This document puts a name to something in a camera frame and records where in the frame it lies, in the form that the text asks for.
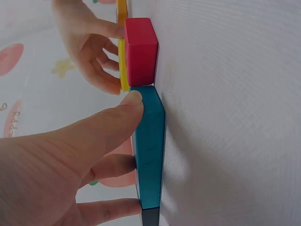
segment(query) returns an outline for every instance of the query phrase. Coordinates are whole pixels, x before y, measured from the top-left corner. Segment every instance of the fingernail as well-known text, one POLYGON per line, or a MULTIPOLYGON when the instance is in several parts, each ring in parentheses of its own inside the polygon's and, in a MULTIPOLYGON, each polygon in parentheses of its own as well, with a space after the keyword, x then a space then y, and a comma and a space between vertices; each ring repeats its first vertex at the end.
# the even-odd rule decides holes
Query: fingernail
POLYGON ((136 106, 142 103, 142 95, 137 90, 129 92, 126 97, 121 101, 120 105, 136 106))

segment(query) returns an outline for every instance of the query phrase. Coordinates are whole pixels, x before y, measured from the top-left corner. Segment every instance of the pink leaf print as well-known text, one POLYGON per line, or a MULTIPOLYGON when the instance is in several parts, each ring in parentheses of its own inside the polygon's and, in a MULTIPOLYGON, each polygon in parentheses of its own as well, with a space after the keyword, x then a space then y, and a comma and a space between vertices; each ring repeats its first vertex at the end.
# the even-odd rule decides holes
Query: pink leaf print
POLYGON ((102 4, 115 4, 116 0, 98 0, 102 4))
POLYGON ((0 77, 9 73, 23 54, 23 44, 13 44, 0 52, 0 77))
POLYGON ((17 118, 21 114, 20 113, 21 101, 18 100, 10 109, 8 113, 8 117, 5 121, 3 138, 14 137, 17 128, 17 118))
MULTIPOLYGON (((126 140, 121 146, 116 148, 110 154, 133 154, 131 139, 129 138, 126 140)), ((102 179, 100 182, 108 187, 126 187, 134 185, 136 183, 135 171, 117 178, 102 179)))

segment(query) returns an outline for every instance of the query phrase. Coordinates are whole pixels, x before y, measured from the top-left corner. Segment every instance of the white wall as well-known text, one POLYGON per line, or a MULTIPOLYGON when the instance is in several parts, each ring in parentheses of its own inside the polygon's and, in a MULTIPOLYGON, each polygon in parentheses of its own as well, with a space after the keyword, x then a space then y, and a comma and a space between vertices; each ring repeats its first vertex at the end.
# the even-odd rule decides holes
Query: white wall
POLYGON ((162 225, 301 224, 301 1, 133 0, 160 52, 162 225))

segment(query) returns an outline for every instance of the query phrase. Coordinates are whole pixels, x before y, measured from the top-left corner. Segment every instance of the yellow block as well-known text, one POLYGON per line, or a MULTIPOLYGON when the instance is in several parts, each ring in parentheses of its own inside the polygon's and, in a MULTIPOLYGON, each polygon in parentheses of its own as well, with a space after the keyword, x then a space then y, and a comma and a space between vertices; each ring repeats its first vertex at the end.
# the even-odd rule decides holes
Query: yellow block
POLYGON ((127 68, 126 68, 126 59, 124 53, 124 39, 118 39, 118 55, 119 55, 121 89, 125 92, 128 92, 130 87, 127 82, 127 68))
POLYGON ((117 23, 124 26, 124 21, 127 19, 127 0, 117 0, 116 1, 116 16, 117 23))

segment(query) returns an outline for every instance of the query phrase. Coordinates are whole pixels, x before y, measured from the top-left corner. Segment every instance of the finger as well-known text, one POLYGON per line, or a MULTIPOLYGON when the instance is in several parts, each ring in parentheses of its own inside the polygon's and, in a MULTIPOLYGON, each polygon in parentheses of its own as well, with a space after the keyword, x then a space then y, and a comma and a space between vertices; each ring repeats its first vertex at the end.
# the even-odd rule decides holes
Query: finger
POLYGON ((103 157, 82 179, 81 186, 104 178, 115 178, 135 169, 135 157, 130 154, 110 154, 103 157))
POLYGON ((140 214, 142 211, 138 199, 79 203, 78 209, 87 226, 95 226, 110 220, 140 214))
POLYGON ((108 38, 124 38, 123 26, 102 19, 96 19, 93 24, 91 24, 90 32, 93 34, 100 34, 108 38))
POLYGON ((103 48, 108 52, 118 56, 118 47, 110 39, 106 41, 103 48))
POLYGON ((86 80, 92 85, 110 94, 120 94, 120 79, 115 78, 105 72, 97 60, 80 63, 79 68, 86 80))
POLYGON ((111 69, 111 70, 115 70, 115 71, 119 71, 119 63, 111 60, 108 58, 108 56, 102 52, 98 55, 97 57, 98 62, 101 64, 102 67, 111 69))
POLYGON ((142 96, 131 91, 115 108, 106 109, 89 118, 52 133, 53 139, 66 146, 64 160, 74 166, 82 178, 102 157, 125 142, 138 126, 143 114, 142 96))

